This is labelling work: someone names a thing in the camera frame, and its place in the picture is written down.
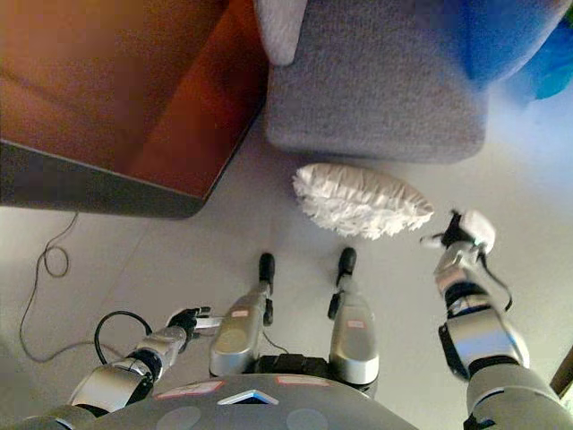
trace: power cord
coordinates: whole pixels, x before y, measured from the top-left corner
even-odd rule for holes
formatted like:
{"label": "power cord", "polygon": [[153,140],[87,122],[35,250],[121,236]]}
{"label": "power cord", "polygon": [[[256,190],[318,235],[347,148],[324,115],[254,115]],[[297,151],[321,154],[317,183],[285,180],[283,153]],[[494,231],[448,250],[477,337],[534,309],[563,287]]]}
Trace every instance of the power cord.
{"label": "power cord", "polygon": [[[79,212],[75,212],[73,214],[73,218],[70,221],[70,223],[68,224],[68,226],[61,233],[52,237],[50,240],[48,240],[46,242],[46,246],[44,246],[44,250],[39,255],[39,257],[36,261],[36,275],[34,277],[34,287],[33,287],[32,292],[30,294],[30,299],[28,300],[28,304],[26,305],[26,310],[24,311],[24,314],[20,320],[20,328],[18,330],[18,337],[20,340],[21,348],[24,351],[25,356],[29,360],[33,361],[34,363],[38,363],[38,364],[49,363],[54,358],[58,357],[59,355],[63,354],[66,351],[69,351],[70,349],[78,348],[78,347],[81,347],[84,345],[92,345],[93,344],[93,342],[90,342],[88,340],[83,340],[83,341],[72,343],[66,347],[60,348],[56,352],[50,354],[47,357],[37,357],[37,356],[34,356],[30,352],[30,350],[28,349],[28,345],[26,344],[26,340],[24,339],[24,324],[26,323],[26,317],[28,316],[32,302],[34,301],[34,298],[36,297],[36,294],[38,293],[39,271],[40,271],[41,265],[42,265],[42,263],[44,263],[44,268],[46,269],[47,274],[50,275],[52,278],[63,278],[65,275],[68,274],[68,271],[70,270],[70,255],[67,253],[67,251],[62,246],[54,245],[54,244],[56,243],[57,240],[64,237],[73,228],[76,221],[78,220],[79,215],[80,215]],[[64,256],[65,266],[64,266],[64,269],[60,272],[53,271],[48,264],[48,256],[50,255],[50,253],[53,253],[54,251],[58,251]],[[110,348],[108,345],[104,345],[104,348],[110,350],[111,352],[113,352],[114,354],[116,354],[118,356],[121,355],[119,352],[117,352],[113,348]]]}
{"label": "power cord", "polygon": [[283,351],[285,354],[290,354],[290,352],[287,351],[286,348],[281,347],[280,345],[277,345],[275,342],[273,342],[272,340],[270,340],[269,335],[264,331],[262,333],[262,335],[264,336],[265,340],[273,347],[275,347],[276,349],[280,349],[281,351]]}
{"label": "power cord", "polygon": [[93,335],[93,345],[94,345],[94,347],[96,347],[96,354],[98,354],[99,361],[101,361],[101,364],[102,364],[102,365],[106,365],[106,364],[107,364],[107,360],[106,360],[106,357],[104,356],[104,353],[103,353],[103,351],[101,350],[101,346],[100,346],[100,344],[99,344],[99,333],[101,332],[101,328],[103,327],[104,323],[105,323],[109,318],[111,318],[112,316],[115,316],[115,315],[130,316],[130,317],[132,317],[133,319],[139,321],[139,322],[141,323],[141,325],[143,325],[143,327],[145,328],[145,335],[146,335],[146,336],[149,336],[149,335],[153,332],[153,330],[151,329],[150,325],[147,324],[147,322],[146,322],[142,317],[140,317],[140,316],[137,315],[137,314],[134,314],[133,312],[129,312],[129,311],[114,311],[114,312],[111,312],[111,313],[107,314],[107,315],[104,316],[101,320],[99,320],[98,327],[96,327],[96,332],[95,332],[94,335]]}
{"label": "power cord", "polygon": [[483,270],[488,274],[488,276],[495,281],[495,283],[497,283],[501,288],[503,288],[505,290],[505,292],[508,295],[508,303],[505,305],[505,311],[507,312],[512,306],[513,306],[513,296],[511,295],[511,290],[509,289],[509,286],[503,282],[501,279],[499,279],[497,276],[495,276],[492,271],[490,271],[490,269],[487,267],[487,257],[485,256],[485,253],[479,253],[477,256],[478,260],[480,261],[480,263],[483,266]]}

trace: gray floor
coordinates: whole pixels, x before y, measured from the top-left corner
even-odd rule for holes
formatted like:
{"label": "gray floor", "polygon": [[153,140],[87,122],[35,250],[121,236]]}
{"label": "gray floor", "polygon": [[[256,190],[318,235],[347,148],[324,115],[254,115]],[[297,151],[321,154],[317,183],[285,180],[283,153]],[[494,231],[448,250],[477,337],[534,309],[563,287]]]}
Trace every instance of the gray floor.
{"label": "gray floor", "polygon": [[[325,357],[331,330],[326,310],[337,259],[344,245],[352,245],[359,254],[355,276],[377,315],[378,400],[420,428],[461,428],[465,386],[449,374],[437,337],[445,310],[432,271],[440,252],[421,249],[418,238],[442,230],[452,207],[487,214],[499,230],[490,265],[513,285],[516,303],[510,317],[528,341],[533,368],[549,380],[573,342],[568,148],[573,112],[566,101],[572,96],[569,88],[525,111],[496,101],[483,151],[453,166],[355,162],[405,179],[436,207],[423,229],[374,242],[319,229],[298,210],[290,179],[310,159],[271,148],[258,121],[196,217],[169,221],[82,214],[63,241],[72,256],[69,275],[41,276],[26,330],[30,347],[45,355],[89,339],[98,318],[116,309],[140,313],[153,327],[184,306],[211,305],[222,314],[256,280],[260,253],[270,251],[278,267],[269,335],[291,351]],[[98,363],[93,349],[85,347],[34,365],[17,343],[35,260],[70,218],[0,209],[0,324],[8,348],[3,359],[20,378],[4,379],[16,386],[10,396],[35,396],[29,408],[6,412],[5,421],[30,413],[32,406],[66,401]],[[141,328],[120,317],[102,336],[127,352]],[[189,348],[158,391],[208,377],[208,346],[209,340],[202,339]],[[265,345],[263,352],[273,350]]]}

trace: wooden cabinet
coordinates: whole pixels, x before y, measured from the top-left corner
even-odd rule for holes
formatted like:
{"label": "wooden cabinet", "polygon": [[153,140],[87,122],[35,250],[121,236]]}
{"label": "wooden cabinet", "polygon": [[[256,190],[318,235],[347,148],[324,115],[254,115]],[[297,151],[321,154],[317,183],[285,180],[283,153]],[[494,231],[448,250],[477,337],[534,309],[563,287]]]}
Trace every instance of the wooden cabinet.
{"label": "wooden cabinet", "polygon": [[251,0],[4,5],[0,202],[183,217],[265,94]]}

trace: gray fabric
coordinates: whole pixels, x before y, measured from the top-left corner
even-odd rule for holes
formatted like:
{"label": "gray fabric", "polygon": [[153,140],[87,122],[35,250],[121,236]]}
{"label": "gray fabric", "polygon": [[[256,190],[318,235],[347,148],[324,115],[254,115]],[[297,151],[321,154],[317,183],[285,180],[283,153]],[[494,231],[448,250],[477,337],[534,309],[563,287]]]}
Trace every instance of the gray fabric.
{"label": "gray fabric", "polygon": [[443,0],[309,0],[295,61],[270,71],[269,141],[413,162],[474,155],[485,100],[458,59],[451,12]]}
{"label": "gray fabric", "polygon": [[290,65],[307,0],[255,0],[262,45],[274,65]]}
{"label": "gray fabric", "polygon": [[481,84],[509,77],[539,50],[571,0],[467,1],[468,65]]}

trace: blue object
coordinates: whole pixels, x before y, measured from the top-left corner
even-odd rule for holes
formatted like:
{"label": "blue object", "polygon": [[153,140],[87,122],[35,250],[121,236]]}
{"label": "blue object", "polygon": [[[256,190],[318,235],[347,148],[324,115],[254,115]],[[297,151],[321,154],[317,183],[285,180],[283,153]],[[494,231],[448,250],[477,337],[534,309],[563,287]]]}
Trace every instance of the blue object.
{"label": "blue object", "polygon": [[565,90],[573,79],[573,27],[564,20],[534,57],[508,80],[522,101],[547,99]]}

